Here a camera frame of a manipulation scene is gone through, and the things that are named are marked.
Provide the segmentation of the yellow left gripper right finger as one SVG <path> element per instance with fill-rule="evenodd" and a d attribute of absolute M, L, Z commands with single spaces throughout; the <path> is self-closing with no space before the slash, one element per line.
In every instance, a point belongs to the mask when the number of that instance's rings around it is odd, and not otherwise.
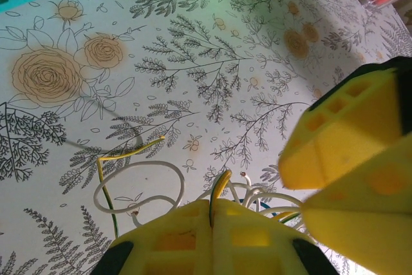
<path fill-rule="evenodd" d="M 214 274 L 334 274 L 307 235 L 235 202 L 218 199 L 212 227 Z"/>

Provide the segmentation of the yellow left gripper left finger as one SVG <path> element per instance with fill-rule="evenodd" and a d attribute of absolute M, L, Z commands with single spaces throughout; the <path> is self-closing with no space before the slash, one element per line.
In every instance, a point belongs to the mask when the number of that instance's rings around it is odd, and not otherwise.
<path fill-rule="evenodd" d="M 117 238 L 97 274 L 212 274 L 209 202 L 179 207 Z"/>

